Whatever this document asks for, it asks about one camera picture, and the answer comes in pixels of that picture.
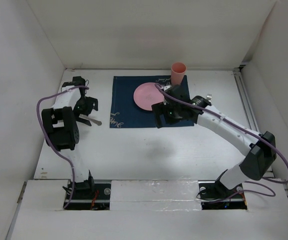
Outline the pink plastic plate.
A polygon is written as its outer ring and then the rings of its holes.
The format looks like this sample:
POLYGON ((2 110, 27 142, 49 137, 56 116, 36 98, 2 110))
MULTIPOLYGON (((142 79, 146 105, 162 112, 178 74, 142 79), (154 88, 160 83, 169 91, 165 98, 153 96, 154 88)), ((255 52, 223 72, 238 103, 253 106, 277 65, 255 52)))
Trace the pink plastic plate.
POLYGON ((152 111, 152 105, 163 102, 164 96, 156 88, 155 83, 147 82, 136 88, 133 99, 142 110, 152 111))

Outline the dark blue cloth placemat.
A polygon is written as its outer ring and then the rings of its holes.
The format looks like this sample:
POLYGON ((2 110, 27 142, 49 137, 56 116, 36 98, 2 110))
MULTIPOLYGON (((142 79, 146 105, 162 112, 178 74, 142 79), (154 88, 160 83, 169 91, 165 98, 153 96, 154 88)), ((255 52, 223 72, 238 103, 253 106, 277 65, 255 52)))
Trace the dark blue cloth placemat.
POLYGON ((155 83, 163 86, 171 84, 169 75, 153 76, 115 76, 112 86, 112 104, 110 111, 110 128, 154 128, 155 120, 151 110, 139 107, 134 100, 136 89, 143 84, 155 83))

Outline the pink plastic cup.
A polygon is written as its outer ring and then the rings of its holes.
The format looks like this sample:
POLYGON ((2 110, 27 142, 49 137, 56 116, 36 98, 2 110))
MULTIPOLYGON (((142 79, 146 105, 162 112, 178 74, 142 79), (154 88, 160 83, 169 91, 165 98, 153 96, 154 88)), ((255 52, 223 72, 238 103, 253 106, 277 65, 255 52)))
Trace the pink plastic cup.
POLYGON ((171 66, 171 84, 172 85, 180 85, 185 73, 186 73, 186 65, 182 62, 173 63, 171 66))

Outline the fork with green handle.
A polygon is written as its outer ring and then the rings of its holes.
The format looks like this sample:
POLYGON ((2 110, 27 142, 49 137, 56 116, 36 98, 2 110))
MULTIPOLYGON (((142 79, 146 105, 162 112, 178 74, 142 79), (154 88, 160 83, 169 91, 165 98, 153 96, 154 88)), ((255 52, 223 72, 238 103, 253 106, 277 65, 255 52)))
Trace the fork with green handle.
POLYGON ((211 102, 211 100, 212 100, 212 95, 209 93, 209 94, 207 94, 207 100, 209 101, 209 102, 211 102))

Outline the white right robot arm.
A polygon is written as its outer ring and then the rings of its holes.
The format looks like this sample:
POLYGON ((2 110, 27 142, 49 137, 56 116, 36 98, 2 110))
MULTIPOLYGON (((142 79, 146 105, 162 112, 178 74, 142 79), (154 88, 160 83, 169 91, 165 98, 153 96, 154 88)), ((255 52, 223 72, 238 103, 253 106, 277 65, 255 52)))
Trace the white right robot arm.
POLYGON ((275 137, 270 132, 261 134, 248 130, 241 124, 224 116, 211 102, 195 96, 190 99, 179 85, 155 88, 164 97, 152 105, 157 128, 162 128, 161 118, 167 124, 191 121, 219 135, 245 157, 240 163, 225 170, 209 188, 217 197, 226 197, 239 184, 247 180, 259 181, 276 159, 275 137))

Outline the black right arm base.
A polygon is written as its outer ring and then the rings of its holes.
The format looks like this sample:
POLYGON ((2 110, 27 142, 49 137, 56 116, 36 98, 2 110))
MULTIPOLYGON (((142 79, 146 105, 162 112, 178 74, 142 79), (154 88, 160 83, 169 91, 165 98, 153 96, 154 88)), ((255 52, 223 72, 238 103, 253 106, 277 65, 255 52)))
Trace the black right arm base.
POLYGON ((201 201, 202 210, 247 210, 245 195, 240 183, 232 189, 226 189, 215 180, 199 180, 196 199, 201 201))

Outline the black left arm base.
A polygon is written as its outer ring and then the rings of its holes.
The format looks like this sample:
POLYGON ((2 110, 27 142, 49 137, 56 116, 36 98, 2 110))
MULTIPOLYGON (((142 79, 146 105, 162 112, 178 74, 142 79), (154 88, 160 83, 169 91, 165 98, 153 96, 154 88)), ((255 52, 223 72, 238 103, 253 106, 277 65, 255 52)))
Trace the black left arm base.
POLYGON ((72 182, 62 187, 65 190, 63 208, 72 211, 108 211, 110 210, 111 181, 89 178, 74 185, 71 197, 72 182))

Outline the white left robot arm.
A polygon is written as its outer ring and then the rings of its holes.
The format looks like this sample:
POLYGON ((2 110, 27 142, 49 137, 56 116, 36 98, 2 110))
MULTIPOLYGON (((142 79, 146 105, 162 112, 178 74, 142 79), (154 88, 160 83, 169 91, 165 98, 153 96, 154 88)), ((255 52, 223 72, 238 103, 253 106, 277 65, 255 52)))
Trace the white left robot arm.
POLYGON ((77 124, 90 127, 88 116, 92 111, 98 111, 98 99, 86 96, 86 90, 86 80, 75 76, 62 84, 61 93, 54 95, 56 101, 53 106, 43 110, 36 106, 46 143, 71 166, 72 179, 64 190, 81 199, 88 199, 95 194, 94 179, 77 148, 80 140, 77 124))

